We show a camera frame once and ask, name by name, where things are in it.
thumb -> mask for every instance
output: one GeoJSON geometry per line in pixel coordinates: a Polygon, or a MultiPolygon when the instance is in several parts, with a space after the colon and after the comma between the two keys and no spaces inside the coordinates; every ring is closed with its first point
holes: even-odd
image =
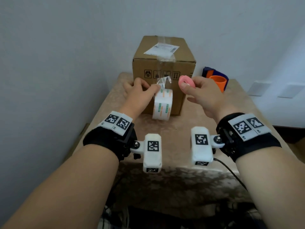
{"type": "Polygon", "coordinates": [[[182,82],[180,85],[179,85],[181,91],[184,93],[184,94],[187,94],[187,95],[191,95],[191,96],[194,96],[196,97],[197,96],[197,90],[196,88],[192,88],[189,84],[185,83],[185,82],[182,82]]]}
{"type": "Polygon", "coordinates": [[[151,96],[156,94],[161,89],[159,84],[152,84],[145,92],[149,93],[151,96]]]}

light switch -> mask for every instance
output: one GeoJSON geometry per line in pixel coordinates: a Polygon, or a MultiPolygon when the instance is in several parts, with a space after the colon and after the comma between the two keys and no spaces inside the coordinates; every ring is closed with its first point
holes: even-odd
{"type": "Polygon", "coordinates": [[[270,87],[270,85],[270,81],[256,80],[247,93],[250,96],[262,96],[265,91],[270,87]]]}
{"type": "Polygon", "coordinates": [[[285,89],[278,95],[281,98],[293,98],[305,87],[305,84],[288,83],[285,89]]]}

table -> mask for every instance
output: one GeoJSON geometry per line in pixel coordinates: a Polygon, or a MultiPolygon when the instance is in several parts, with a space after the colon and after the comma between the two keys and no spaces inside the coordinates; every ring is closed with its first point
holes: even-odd
{"type": "MultiPolygon", "coordinates": [[[[121,73],[116,84],[90,123],[85,135],[105,119],[111,111],[118,111],[124,103],[124,81],[133,80],[132,74],[121,73]]],[[[244,113],[254,113],[282,147],[292,153],[273,126],[256,108],[251,98],[235,79],[229,80],[224,92],[228,101],[244,113]]],[[[142,114],[135,121],[135,130],[139,141],[148,133],[157,133],[162,138],[162,170],[158,174],[147,174],[142,170],[143,158],[134,160],[133,155],[120,162],[117,179],[121,181],[114,192],[117,195],[116,207],[127,205],[167,213],[182,218],[196,218],[204,215],[202,205],[219,199],[230,201],[251,201],[248,192],[243,189],[232,174],[219,162],[208,166],[191,164],[190,138],[191,128],[204,126],[211,135],[216,134],[216,123],[208,118],[200,105],[184,102],[180,116],[171,116],[169,121],[153,120],[151,115],[142,114]]],[[[82,146],[82,140],[75,150],[82,146]]],[[[223,161],[234,173],[238,170],[231,158],[220,150],[214,157],[223,161]]]]}

pink tape roll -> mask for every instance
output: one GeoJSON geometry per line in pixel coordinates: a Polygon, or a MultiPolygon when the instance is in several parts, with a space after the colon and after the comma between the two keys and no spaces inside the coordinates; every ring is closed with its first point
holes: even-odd
{"type": "Polygon", "coordinates": [[[179,77],[178,85],[179,85],[180,89],[181,89],[181,84],[183,82],[189,84],[192,88],[196,88],[194,81],[186,75],[182,75],[179,77]]]}

hand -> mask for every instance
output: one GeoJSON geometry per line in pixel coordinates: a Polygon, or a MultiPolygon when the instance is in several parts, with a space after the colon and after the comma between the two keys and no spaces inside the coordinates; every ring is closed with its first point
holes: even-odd
{"type": "Polygon", "coordinates": [[[149,84],[141,78],[136,78],[134,82],[125,82],[123,87],[125,89],[124,97],[126,98],[126,101],[119,112],[128,115],[133,120],[143,112],[154,94],[161,88],[159,84],[149,86],[149,84]]]}
{"type": "Polygon", "coordinates": [[[188,101],[200,104],[206,116],[213,118],[216,123],[219,123],[223,117],[238,112],[237,108],[227,103],[214,80],[200,76],[193,77],[192,80],[197,88],[182,83],[181,90],[185,94],[193,96],[188,97],[188,101]]]}

